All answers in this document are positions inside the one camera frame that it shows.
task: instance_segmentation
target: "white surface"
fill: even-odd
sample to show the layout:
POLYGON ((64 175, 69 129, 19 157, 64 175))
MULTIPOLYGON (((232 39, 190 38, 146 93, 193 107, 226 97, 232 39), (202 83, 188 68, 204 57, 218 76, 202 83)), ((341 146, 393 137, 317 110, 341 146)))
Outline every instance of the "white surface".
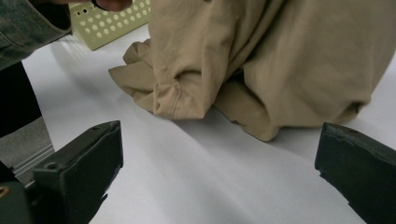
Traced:
MULTIPOLYGON (((56 149, 121 121, 125 165, 92 223, 364 223, 314 168, 320 129, 286 129, 267 144, 214 109, 173 122, 138 107, 107 70, 148 37, 144 26, 90 52, 69 36, 23 62, 56 149)), ((396 148, 395 83, 393 62, 346 126, 396 148)))

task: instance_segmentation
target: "gray carpet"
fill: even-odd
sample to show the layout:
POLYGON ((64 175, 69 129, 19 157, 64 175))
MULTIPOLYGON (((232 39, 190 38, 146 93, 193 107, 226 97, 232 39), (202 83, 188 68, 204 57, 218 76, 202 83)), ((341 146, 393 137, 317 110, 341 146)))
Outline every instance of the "gray carpet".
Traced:
POLYGON ((11 170, 20 170, 16 177, 23 184, 29 183, 33 177, 30 169, 26 170, 26 167, 29 167, 32 158, 37 158, 43 150, 53 151, 53 147, 42 118, 0 138, 0 160, 11 170))

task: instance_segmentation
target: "light green basket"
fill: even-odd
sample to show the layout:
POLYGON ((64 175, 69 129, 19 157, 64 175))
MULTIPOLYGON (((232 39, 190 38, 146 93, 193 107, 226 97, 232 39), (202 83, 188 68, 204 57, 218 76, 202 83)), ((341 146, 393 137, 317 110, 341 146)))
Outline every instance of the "light green basket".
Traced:
POLYGON ((150 0, 134 0, 121 12, 104 11, 92 3, 70 5, 73 33, 91 50, 149 22, 150 0))

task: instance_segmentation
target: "hand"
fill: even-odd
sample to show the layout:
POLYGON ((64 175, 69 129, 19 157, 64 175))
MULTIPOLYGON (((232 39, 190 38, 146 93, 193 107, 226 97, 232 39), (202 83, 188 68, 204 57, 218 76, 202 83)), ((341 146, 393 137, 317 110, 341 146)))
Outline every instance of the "hand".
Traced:
MULTIPOLYGON (((52 4, 68 4, 68 3, 84 3, 91 2, 91 0, 29 0, 33 5, 39 5, 43 3, 52 4)), ((133 0, 96 0, 96 3, 110 11, 121 11, 129 7, 133 0)))

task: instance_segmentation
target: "beige fabric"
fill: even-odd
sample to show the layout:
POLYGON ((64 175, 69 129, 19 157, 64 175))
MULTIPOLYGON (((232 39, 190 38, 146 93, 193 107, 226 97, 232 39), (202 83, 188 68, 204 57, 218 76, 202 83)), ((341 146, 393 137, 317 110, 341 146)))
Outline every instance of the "beige fabric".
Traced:
POLYGON ((150 40, 110 69, 166 119, 214 105, 247 133, 356 117, 396 48, 394 0, 151 1, 150 40))

